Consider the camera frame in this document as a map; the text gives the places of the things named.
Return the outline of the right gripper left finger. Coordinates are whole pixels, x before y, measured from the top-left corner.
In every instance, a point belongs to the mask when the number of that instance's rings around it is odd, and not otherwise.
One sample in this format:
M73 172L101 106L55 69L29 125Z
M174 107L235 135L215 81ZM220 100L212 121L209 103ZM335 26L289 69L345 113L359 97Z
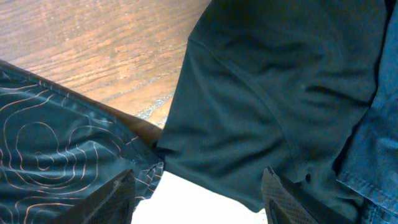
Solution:
M131 224L135 177L127 169L47 224Z

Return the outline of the blue denim garment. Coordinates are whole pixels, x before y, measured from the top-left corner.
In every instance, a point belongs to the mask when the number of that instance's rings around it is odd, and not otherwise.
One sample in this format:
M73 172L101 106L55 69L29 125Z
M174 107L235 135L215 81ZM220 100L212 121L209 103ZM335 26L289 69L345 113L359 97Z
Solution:
M377 83L338 181L366 199L361 223L397 224L397 9L388 22Z

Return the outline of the black orange-patterned jersey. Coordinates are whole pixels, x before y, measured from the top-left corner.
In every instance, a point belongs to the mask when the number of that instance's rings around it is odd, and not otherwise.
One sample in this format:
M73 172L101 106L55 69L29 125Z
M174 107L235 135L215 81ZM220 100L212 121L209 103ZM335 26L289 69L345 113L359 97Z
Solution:
M163 174L154 151L96 103L1 62L2 223L47 223L127 169L136 208Z

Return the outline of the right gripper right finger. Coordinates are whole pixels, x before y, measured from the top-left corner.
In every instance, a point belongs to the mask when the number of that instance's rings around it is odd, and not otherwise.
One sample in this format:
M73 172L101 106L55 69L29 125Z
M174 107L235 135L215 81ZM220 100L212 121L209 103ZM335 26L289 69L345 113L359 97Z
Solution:
M267 166L262 196L268 224L353 224Z

